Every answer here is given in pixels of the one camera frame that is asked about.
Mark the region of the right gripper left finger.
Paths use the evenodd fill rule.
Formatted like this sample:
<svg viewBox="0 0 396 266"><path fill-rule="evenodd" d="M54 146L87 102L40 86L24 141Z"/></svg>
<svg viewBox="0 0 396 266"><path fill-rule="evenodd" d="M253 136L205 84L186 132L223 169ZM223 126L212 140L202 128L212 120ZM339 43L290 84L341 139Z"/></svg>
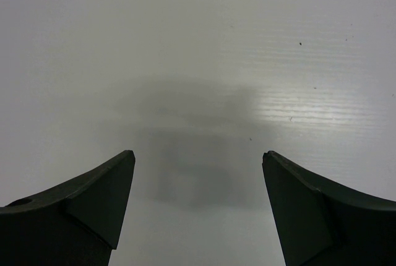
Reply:
<svg viewBox="0 0 396 266"><path fill-rule="evenodd" d="M100 166L1 207L1 265L108 265L118 246L136 159Z"/></svg>

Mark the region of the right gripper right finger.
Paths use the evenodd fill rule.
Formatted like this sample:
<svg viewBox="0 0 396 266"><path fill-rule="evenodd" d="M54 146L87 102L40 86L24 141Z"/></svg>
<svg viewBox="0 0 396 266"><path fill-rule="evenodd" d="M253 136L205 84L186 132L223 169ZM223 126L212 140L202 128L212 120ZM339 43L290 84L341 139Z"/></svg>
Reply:
<svg viewBox="0 0 396 266"><path fill-rule="evenodd" d="M277 152L262 169L286 265L395 265L395 202L302 168Z"/></svg>

